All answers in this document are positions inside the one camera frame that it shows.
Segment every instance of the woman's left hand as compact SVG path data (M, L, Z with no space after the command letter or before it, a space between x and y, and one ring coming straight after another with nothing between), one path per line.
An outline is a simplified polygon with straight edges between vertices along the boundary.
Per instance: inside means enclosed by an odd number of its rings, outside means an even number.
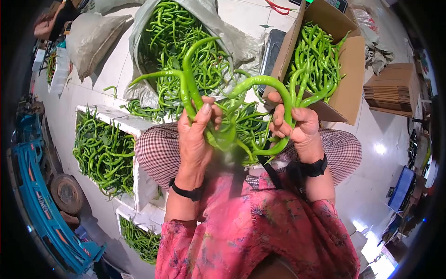
M212 157L213 148L206 143L203 132L210 120L213 121L215 129L218 129L223 115L222 110L214 104L215 98L203 96L202 99L204 105L198 111L192 124L185 110L178 121L181 164L177 179L189 180L187 184L192 189L200 187L204 172Z

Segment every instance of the black wristband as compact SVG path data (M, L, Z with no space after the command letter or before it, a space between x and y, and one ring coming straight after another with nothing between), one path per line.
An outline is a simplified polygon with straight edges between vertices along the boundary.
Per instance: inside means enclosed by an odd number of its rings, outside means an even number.
M195 189L192 190L192 191L183 190L183 189L178 188L178 187L175 185L175 178L172 178L172 179L169 181L169 187L172 187L172 190L173 190L175 193L179 194L180 196L189 198L189 199L191 199L192 201L199 201L199 200L201 199L201 196L203 195L203 187L195 188Z
M325 169L327 169L327 155L324 153L324 159L318 160L312 164L304 164L300 163L300 167L302 170L302 173L309 177L316 177L319 175L323 175L325 172Z

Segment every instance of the wrist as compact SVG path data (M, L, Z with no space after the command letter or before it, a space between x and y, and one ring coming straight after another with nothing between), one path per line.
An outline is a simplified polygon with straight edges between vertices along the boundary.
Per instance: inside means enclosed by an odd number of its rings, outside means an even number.
M204 170L200 168L186 167L180 164L178 174L175 177L175 185L182 189L191 191L200 188L204 179Z
M316 133L307 141L294 143L299 161L304 164L313 164L318 160L324 159L324 149L319 133Z

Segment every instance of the checkered pants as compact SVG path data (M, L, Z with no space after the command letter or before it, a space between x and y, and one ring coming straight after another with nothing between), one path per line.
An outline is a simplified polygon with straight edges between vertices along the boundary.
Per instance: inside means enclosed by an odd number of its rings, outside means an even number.
M328 166L335 185L352 174L361 163L361 143L348 132L319 128L322 146L327 155ZM177 123L168 123L148 129L136 142L136 159L142 168L164 189L169 188L169 180L175 177L180 167ZM277 159L291 161L297 159L292 142L280 152ZM248 183L255 183L256 177L247 177Z

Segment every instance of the gray plastic bag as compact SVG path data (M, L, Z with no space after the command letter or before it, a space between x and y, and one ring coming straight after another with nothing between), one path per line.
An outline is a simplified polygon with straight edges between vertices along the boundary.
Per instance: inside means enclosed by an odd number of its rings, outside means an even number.
M93 73L131 17L83 13L73 21L70 34L66 36L66 49L81 82Z
M221 38L217 42L222 50L231 55L228 61L232 72L234 69L243 68L252 75L258 75L262 59L261 52L264 46L263 38L257 40L221 20L217 13L215 0L174 1L196 16L212 36ZM139 64L138 46L141 34L145 32L145 25L159 2L160 0L146 0L135 14L135 23L129 38L130 56L133 61L133 79L147 74ZM230 75L227 73L225 80L229 79ZM223 88L223 91L230 92L234 86L235 83L231 81ZM211 94L211 96L218 95L219 92ZM123 97L127 100L139 99L141 107L159 107L158 94L146 80L143 83L127 88Z
M125 4L144 4L145 0L95 0L95 12L105 13Z

